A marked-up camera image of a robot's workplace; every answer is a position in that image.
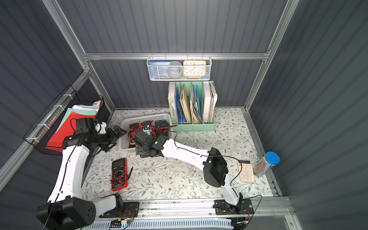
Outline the orange multimeter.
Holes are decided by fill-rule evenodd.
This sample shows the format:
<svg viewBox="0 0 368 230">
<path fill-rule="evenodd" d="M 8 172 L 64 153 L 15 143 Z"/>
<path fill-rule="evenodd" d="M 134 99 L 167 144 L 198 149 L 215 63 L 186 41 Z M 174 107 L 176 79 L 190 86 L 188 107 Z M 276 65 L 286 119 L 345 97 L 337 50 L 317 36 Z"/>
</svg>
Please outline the orange multimeter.
<svg viewBox="0 0 368 230">
<path fill-rule="evenodd" d="M 136 143 L 133 140 L 133 136 L 137 133 L 138 130 L 141 129 L 141 124 L 140 123 L 132 123 L 129 125 L 129 132 L 128 132 L 128 140 L 129 140 L 129 147 L 130 148 L 134 148 Z"/>
</svg>

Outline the white plastic basket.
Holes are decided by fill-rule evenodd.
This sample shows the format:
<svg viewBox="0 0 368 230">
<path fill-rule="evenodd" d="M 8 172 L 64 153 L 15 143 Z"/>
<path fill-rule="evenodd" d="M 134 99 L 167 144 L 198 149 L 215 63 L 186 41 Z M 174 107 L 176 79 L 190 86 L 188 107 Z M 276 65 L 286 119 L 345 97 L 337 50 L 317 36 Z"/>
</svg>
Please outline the white plastic basket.
<svg viewBox="0 0 368 230">
<path fill-rule="evenodd" d="M 152 122 L 159 121 L 159 120 L 166 120 L 169 123 L 169 125 L 172 125 L 171 116 L 167 113 L 162 113 L 162 114 L 154 114 L 154 115 L 145 115 L 145 116 L 139 116 L 139 117 L 126 118 L 121 122 L 120 127 L 122 129 L 126 130 L 127 132 L 129 132 L 129 125 L 130 124 L 141 123 L 141 122 L 145 122 L 145 121 L 149 121 L 149 120 L 151 120 Z M 119 147 L 123 150 L 129 148 L 129 139 L 128 139 L 127 134 L 124 135 L 119 140 Z"/>
</svg>

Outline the green multimeter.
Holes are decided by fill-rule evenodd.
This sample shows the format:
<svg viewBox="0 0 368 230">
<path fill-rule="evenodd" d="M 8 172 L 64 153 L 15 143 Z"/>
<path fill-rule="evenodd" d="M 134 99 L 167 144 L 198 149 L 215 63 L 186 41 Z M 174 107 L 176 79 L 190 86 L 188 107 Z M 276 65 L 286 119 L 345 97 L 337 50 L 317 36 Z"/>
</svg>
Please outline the green multimeter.
<svg viewBox="0 0 368 230">
<path fill-rule="evenodd" d="M 162 134 L 168 136 L 169 126 L 170 124 L 166 120 L 155 121 L 155 135 Z"/>
</svg>

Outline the red multimeter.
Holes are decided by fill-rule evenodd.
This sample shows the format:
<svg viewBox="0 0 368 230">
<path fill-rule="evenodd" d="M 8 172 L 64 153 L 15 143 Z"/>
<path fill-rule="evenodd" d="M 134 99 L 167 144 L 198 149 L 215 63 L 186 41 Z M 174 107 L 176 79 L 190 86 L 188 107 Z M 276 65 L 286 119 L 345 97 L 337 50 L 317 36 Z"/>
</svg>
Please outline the red multimeter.
<svg viewBox="0 0 368 230">
<path fill-rule="evenodd" d="M 128 164 L 126 158 L 120 158 L 112 162 L 112 178 L 111 190 L 113 192 L 119 192 L 120 190 L 127 188 L 128 181 L 133 172 L 133 167 L 128 170 Z"/>
</svg>

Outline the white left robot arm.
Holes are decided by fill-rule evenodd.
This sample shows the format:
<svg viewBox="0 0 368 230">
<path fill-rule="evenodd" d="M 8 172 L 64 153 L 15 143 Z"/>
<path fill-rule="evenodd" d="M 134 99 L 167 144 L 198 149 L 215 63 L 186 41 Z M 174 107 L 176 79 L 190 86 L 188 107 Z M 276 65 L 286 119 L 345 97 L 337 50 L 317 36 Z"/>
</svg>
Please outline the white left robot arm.
<svg viewBox="0 0 368 230">
<path fill-rule="evenodd" d="M 82 198 L 81 184 L 84 166 L 90 150 L 99 147 L 111 150 L 127 131 L 99 125 L 93 118 L 81 118 L 71 123 L 73 135 L 62 143 L 62 163 L 51 195 L 45 205 L 36 210 L 36 217 L 49 230 L 76 230 L 91 225 L 99 216 L 123 213 L 120 195 L 105 196 L 97 201 Z"/>
</svg>

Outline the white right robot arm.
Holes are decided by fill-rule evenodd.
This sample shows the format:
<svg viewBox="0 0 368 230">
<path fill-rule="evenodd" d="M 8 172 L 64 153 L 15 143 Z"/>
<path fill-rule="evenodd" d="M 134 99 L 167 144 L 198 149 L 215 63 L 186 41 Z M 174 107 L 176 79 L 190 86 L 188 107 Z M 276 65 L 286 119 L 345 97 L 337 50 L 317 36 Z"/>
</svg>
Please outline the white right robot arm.
<svg viewBox="0 0 368 230">
<path fill-rule="evenodd" d="M 232 185 L 226 162 L 228 156 L 223 156 L 218 149 L 200 150 L 176 142 L 165 135 L 148 135 L 139 130 L 132 138 L 136 145 L 150 157 L 166 157 L 180 160 L 200 169 L 204 180 L 212 187 L 219 188 L 226 202 L 223 210 L 239 214 L 242 209 L 243 196 Z"/>
</svg>

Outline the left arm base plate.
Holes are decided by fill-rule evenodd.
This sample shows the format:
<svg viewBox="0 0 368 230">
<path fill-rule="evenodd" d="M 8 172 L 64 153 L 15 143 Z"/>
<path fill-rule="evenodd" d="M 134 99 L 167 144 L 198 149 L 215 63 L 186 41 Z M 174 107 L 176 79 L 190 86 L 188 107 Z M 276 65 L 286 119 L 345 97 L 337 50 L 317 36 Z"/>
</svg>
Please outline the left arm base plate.
<svg viewBox="0 0 368 230">
<path fill-rule="evenodd" d="M 119 193 L 105 196 L 104 198 L 113 197 L 116 206 L 109 211 L 103 212 L 99 218 L 135 218 L 138 216 L 140 202 L 137 201 L 123 201 Z"/>
</svg>

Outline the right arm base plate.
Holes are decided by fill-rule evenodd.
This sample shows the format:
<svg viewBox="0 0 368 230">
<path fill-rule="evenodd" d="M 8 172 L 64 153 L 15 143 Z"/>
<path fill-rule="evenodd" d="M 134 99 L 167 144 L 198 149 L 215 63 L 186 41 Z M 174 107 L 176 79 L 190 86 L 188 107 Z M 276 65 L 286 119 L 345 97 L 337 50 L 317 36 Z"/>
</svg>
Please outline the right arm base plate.
<svg viewBox="0 0 368 230">
<path fill-rule="evenodd" d="M 244 199 L 240 193 L 240 199 L 237 205 L 228 204 L 224 199 L 215 200 L 213 208 L 217 215 L 250 215 L 254 214 L 254 207 L 250 199 Z"/>
</svg>

